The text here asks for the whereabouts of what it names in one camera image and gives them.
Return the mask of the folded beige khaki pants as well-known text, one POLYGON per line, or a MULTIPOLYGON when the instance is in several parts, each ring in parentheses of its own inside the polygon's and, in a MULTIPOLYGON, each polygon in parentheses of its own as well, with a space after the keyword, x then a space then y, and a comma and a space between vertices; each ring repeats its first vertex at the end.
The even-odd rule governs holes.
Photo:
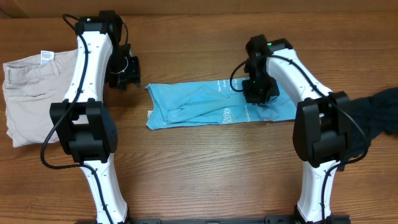
POLYGON ((43 143, 53 128, 49 109, 63 101, 75 69, 77 51, 42 54, 3 64, 7 135, 14 147, 43 143))

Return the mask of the light blue printed t-shirt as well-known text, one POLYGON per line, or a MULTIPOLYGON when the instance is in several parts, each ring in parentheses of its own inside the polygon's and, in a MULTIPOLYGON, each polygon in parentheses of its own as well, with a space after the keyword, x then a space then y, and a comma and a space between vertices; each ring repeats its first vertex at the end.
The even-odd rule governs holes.
POLYGON ((148 112, 147 127, 151 130, 182 126, 233 124, 256 121, 287 121, 295 118, 296 106, 281 85, 280 95, 264 104, 247 103, 242 93, 244 78, 154 84, 146 86, 153 110, 148 112))

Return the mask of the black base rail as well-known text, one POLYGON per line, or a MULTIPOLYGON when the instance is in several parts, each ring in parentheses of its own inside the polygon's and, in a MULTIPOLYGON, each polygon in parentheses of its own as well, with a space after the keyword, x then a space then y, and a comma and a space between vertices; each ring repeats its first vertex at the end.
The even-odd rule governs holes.
MULTIPOLYGON (((260 218, 235 218, 219 220, 161 220, 161 219, 127 219, 128 224, 296 224, 305 223, 294 218, 293 215, 273 215, 260 218)), ((349 216, 332 216, 326 223, 351 224, 349 216)))

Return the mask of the black Nike garment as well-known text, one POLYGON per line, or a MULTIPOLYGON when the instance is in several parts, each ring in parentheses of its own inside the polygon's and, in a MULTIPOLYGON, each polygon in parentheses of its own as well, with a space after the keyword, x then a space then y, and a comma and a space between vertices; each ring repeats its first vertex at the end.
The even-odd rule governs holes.
POLYGON ((351 148, 345 152, 345 162, 368 150, 371 141, 381 133, 397 134, 397 88, 352 100, 348 114, 355 123, 348 123, 353 135, 351 148))

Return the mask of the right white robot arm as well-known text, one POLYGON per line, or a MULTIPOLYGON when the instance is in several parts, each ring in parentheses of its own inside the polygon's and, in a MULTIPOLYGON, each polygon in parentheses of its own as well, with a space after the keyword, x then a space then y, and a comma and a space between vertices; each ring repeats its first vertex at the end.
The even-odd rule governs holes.
POLYGON ((264 35, 246 44, 243 95, 248 103, 264 104, 286 91, 296 107, 295 152, 303 161, 300 198, 291 215, 268 215, 265 223, 350 223, 330 209, 333 179, 352 143, 349 98, 321 84, 297 57, 286 39, 264 35))

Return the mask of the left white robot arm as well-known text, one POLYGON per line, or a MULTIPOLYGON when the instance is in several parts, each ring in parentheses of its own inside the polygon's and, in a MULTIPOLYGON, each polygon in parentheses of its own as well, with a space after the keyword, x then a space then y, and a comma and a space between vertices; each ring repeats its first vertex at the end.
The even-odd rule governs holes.
POLYGON ((98 16, 79 17, 72 29, 78 53, 63 101, 50 105, 53 128, 65 154, 84 173, 96 207, 95 223, 131 223, 129 208, 121 194, 114 155, 118 130, 103 102, 104 86, 126 90, 141 86, 138 57, 128 42, 120 43, 127 25, 114 10, 98 16))

